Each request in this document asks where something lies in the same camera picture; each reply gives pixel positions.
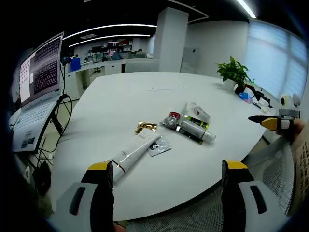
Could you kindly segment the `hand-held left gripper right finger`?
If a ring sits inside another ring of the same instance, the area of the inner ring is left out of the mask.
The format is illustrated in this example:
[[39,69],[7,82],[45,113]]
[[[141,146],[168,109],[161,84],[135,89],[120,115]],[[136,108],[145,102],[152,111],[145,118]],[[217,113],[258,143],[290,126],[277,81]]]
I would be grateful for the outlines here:
[[281,227],[277,196],[263,182],[254,180],[239,161],[222,162],[224,232],[276,232]]

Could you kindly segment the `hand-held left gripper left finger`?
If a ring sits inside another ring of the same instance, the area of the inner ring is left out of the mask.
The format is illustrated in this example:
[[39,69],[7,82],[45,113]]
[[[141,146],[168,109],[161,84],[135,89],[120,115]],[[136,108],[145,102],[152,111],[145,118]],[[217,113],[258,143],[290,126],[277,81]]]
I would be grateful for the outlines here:
[[112,162],[95,163],[57,200],[56,230],[112,232],[113,204]]

